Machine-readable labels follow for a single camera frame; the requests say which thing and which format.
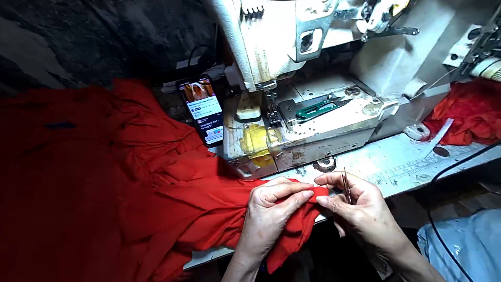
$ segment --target table surface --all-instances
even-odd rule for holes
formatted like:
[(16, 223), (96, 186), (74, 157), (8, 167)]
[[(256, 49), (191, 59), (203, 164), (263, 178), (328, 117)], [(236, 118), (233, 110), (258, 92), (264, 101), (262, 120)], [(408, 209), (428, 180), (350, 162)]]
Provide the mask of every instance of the table surface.
[[(440, 146), (449, 151), (448, 157), (441, 157), (430, 152), (423, 158), (429, 142), (419, 142), (401, 133), (335, 156), (337, 170), (346, 172), (376, 184), (385, 198), (427, 185), (440, 171), (450, 165), (485, 148), (485, 145), (473, 143), (468, 146)], [(501, 158), (501, 146), (461, 164), (440, 178), (460, 171), (485, 164)], [(269, 180), (277, 176), (297, 179), (305, 183), (314, 183), (313, 179), (321, 175), (313, 165), (307, 164), (280, 172), (263, 179)], [(315, 222), (325, 220), (319, 215)], [(218, 257), (228, 255), (233, 250), (227, 247), (212, 248), (206, 251), (193, 252), (193, 258), (183, 269), (195, 267)]]

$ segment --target white sewing machine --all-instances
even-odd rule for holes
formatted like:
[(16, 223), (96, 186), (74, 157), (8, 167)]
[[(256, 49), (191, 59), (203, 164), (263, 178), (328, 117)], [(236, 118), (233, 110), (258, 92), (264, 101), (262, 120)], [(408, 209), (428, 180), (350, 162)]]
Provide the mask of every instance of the white sewing machine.
[[(426, 138), (420, 122), (448, 83), (488, 57), (471, 58), (477, 41), (501, 38), (488, 29), (499, 15), (492, 17), (492, 1), (205, 4), (224, 31), (244, 90), (224, 105), (223, 157), (248, 180), (311, 162), (328, 171), (336, 154), (403, 131)], [(322, 49), (356, 40), (365, 44), (344, 72), (294, 76)]]

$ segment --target red garment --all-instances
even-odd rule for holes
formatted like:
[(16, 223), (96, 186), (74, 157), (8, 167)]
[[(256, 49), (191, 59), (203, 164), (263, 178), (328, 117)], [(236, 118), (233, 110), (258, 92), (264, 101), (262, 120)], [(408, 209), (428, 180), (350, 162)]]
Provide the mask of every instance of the red garment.
[[(2, 280), (173, 279), (193, 250), (236, 246), (250, 190), (264, 183), (232, 176), (137, 81), (39, 89), (0, 111)], [(76, 127), (45, 126), (62, 121)], [(288, 221), (270, 272), (308, 239), (315, 196)]]
[(452, 84), (450, 93), (423, 123), (435, 135), (448, 118), (454, 123), (440, 141), (442, 145), (493, 144), (501, 138), (501, 83), (475, 79)]

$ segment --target dark wall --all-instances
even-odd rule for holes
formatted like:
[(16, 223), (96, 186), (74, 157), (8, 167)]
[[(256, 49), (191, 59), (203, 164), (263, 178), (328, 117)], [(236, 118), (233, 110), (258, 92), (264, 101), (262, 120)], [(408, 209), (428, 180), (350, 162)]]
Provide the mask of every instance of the dark wall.
[(197, 0), (17, 0), (0, 17), (0, 81), (17, 90), (158, 75), (215, 32)]

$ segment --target fingernail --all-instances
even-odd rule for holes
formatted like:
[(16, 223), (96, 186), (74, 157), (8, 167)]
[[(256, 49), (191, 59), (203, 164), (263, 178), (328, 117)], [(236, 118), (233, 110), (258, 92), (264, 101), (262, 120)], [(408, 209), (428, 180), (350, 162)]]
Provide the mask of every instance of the fingernail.
[(311, 190), (303, 191), (303, 197), (308, 198), (308, 199), (310, 199), (313, 196), (313, 194), (314, 193)]
[(317, 197), (317, 203), (323, 205), (327, 205), (327, 199), (324, 196), (318, 196)]

